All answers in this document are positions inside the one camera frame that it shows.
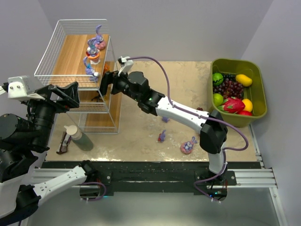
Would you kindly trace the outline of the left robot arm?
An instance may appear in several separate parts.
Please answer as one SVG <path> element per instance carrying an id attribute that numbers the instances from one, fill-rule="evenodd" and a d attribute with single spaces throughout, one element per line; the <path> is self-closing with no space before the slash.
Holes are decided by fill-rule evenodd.
<path id="1" fill-rule="evenodd" d="M 55 115 L 78 108 L 78 83 L 65 87 L 47 85 L 27 94 L 21 82 L 5 83 L 2 89 L 27 106 L 26 118 L 4 114 L 0 118 L 0 223 L 8 226 L 31 216 L 42 204 L 64 190 L 92 182 L 97 170 L 82 161 L 65 174 L 35 185 L 24 185 L 23 178 L 37 161 L 36 153 L 49 149 Z"/>

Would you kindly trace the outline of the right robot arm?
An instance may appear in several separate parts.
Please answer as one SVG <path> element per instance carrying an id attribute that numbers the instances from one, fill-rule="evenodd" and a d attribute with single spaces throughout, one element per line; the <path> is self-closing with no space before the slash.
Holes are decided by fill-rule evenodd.
<path id="1" fill-rule="evenodd" d="M 227 162 L 222 147 L 228 130 L 219 113 L 211 115 L 170 100 L 164 94 L 151 89 L 142 72 L 106 72 L 99 89 L 103 96 L 106 95 L 109 85 L 112 86 L 111 94 L 123 93 L 136 101 L 144 113 L 167 117 L 197 132 L 200 135 L 200 147 L 208 153 L 209 171 L 217 177 L 224 173 Z"/>

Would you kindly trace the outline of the purple bunny with red heart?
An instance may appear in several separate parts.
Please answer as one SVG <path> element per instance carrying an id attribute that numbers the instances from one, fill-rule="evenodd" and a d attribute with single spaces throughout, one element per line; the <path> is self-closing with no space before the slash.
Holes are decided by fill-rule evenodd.
<path id="1" fill-rule="evenodd" d="M 161 143 L 165 141 L 165 137 L 166 137 L 165 132 L 166 132 L 166 130 L 163 130 L 158 136 L 158 141 Z"/>

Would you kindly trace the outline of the orange dragon toy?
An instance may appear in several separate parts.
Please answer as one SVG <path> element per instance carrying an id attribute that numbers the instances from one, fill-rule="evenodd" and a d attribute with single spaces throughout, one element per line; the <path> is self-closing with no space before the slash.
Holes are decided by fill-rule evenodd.
<path id="1" fill-rule="evenodd" d="M 104 68 L 103 68 L 103 74 L 105 74 L 106 72 L 108 72 L 110 70 L 110 65 L 105 63 L 104 64 Z"/>

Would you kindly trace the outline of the small purple bunny toy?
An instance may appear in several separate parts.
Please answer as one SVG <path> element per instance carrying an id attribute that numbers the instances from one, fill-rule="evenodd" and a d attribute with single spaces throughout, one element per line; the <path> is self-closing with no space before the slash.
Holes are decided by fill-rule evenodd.
<path id="1" fill-rule="evenodd" d="M 100 74 L 95 71 L 90 63 L 87 62 L 87 56 L 83 58 L 83 63 L 85 66 L 86 75 L 89 75 L 89 80 L 93 82 L 98 82 Z"/>

